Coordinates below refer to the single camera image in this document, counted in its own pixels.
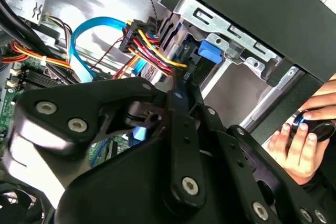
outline green circuit board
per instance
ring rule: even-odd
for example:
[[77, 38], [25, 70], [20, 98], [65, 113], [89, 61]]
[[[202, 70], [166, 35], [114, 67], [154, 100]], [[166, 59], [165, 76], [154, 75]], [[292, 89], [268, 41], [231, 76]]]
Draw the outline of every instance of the green circuit board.
[[[29, 58], [28, 60], [24, 61], [22, 63], [22, 67], [23, 66], [29, 66], [30, 68], [33, 68], [39, 72], [43, 71], [40, 65], [40, 61], [34, 58]], [[11, 126], [13, 119], [15, 105], [12, 101], [23, 91], [15, 91], [14, 89], [8, 88], [4, 89], [2, 92], [6, 92], [6, 94], [4, 96], [3, 107], [0, 114], [0, 157], [2, 156], [3, 152], [2, 143], [4, 137], [9, 127]], [[103, 148], [101, 147], [103, 141], [93, 144], [89, 150], [89, 162], [92, 162], [94, 158], [94, 166], [104, 162], [106, 160], [106, 153], [111, 140], [112, 139], [107, 140], [107, 144]], [[118, 143], [118, 153], [121, 153], [128, 148], [128, 141], [121, 136], [116, 136], [113, 138], [113, 140]]]

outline blue plastic latch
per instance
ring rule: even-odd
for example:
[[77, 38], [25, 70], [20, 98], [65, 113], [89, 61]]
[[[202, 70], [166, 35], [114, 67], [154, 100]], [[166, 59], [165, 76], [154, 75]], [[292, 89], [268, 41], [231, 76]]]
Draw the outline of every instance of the blue plastic latch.
[[139, 141], [144, 141], [146, 139], [146, 128], [136, 127], [133, 131], [133, 136], [135, 139]]
[[141, 70], [145, 67], [146, 63], [147, 63], [146, 61], [140, 59], [139, 62], [136, 64], [136, 67], [133, 69], [133, 73], [135, 75], [138, 75], [141, 72]]
[[222, 51], [205, 40], [201, 42], [198, 54], [216, 64], [223, 60]]

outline power cable bundle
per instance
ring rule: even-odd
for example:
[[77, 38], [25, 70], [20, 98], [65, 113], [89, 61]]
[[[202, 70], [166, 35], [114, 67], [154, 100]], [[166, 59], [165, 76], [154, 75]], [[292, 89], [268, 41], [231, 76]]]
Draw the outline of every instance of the power cable bundle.
[[26, 60], [28, 59], [27, 56], [39, 58], [46, 61], [46, 68], [63, 84], [78, 83], [78, 81], [69, 74], [70, 68], [67, 67], [68, 64], [64, 62], [62, 57], [53, 54], [37, 34], [15, 15], [5, 0], [0, 0], [0, 14], [0, 27], [17, 41], [12, 44], [13, 50], [19, 51], [25, 56], [12, 59], [14, 62], [16, 60]]
[[[128, 35], [131, 29], [132, 22], [127, 21], [127, 26], [123, 29], [124, 38]], [[134, 31], [131, 36], [130, 42], [127, 43], [125, 50], [133, 54], [133, 57], [115, 73], [113, 79], [120, 79], [125, 72], [135, 63], [138, 59], [143, 59], [146, 63], [150, 64], [164, 75], [170, 76], [173, 68], [186, 68], [185, 64], [177, 63], [167, 59], [159, 52], [160, 40], [156, 39], [149, 33], [145, 33], [141, 28]]]

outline black plastic bracket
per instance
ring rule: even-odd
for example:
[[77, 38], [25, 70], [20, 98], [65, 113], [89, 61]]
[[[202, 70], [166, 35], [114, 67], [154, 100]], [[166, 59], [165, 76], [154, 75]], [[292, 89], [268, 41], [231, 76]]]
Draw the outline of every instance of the black plastic bracket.
[[[285, 170], [283, 170], [277, 162], [269, 156], [262, 146], [259, 145], [247, 131], [238, 125], [233, 125], [227, 132], [238, 141], [242, 149], [253, 155], [252, 158], [258, 161], [257, 166], [259, 169], [266, 168], [266, 170], [279, 181], [274, 195], [275, 207], [279, 218], [283, 220], [284, 223], [322, 223], [315, 215], [316, 210], [318, 210], [320, 213], [323, 213], [324, 216], [327, 216], [321, 207], [288, 176]], [[263, 177], [263, 180], [266, 181], [269, 178], [266, 172]], [[308, 221], [303, 213], [307, 213], [312, 221]]]

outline gray metal panel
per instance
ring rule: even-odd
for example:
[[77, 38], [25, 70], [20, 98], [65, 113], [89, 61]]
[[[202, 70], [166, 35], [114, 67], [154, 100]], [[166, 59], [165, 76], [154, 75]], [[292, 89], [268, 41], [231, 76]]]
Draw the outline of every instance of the gray metal panel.
[[336, 15], [319, 0], [201, 0], [318, 79], [335, 72]]

